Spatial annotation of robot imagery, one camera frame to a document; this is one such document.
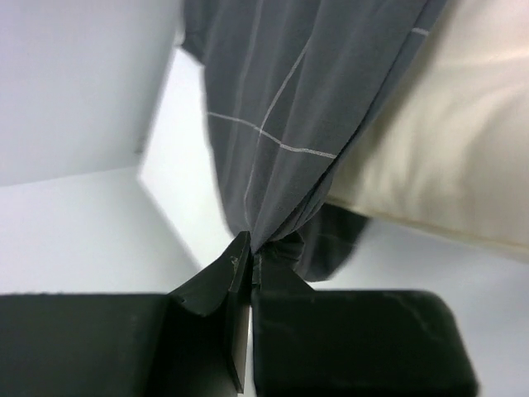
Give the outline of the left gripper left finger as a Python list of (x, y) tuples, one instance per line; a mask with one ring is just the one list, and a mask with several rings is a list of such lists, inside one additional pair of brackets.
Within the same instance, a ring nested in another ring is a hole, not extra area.
[(235, 396), (245, 386), (250, 236), (167, 294), (5, 294), (4, 396)]

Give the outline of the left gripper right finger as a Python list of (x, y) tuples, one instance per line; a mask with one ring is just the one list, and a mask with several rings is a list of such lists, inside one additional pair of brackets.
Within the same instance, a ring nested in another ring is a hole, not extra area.
[(259, 396), (476, 396), (455, 317), (425, 290), (315, 290), (286, 264), (254, 263)]

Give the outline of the cream pillow with bear print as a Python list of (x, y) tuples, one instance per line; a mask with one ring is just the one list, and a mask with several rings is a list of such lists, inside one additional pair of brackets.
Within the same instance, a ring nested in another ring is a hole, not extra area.
[(528, 4), (449, 1), (329, 203), (528, 257)]

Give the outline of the dark plaid pillowcase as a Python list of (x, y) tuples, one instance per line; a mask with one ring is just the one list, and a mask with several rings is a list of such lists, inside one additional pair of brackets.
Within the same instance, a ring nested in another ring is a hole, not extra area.
[(326, 197), (436, 24), (442, 1), (187, 1), (207, 132), (231, 232), (309, 282), (367, 222)]

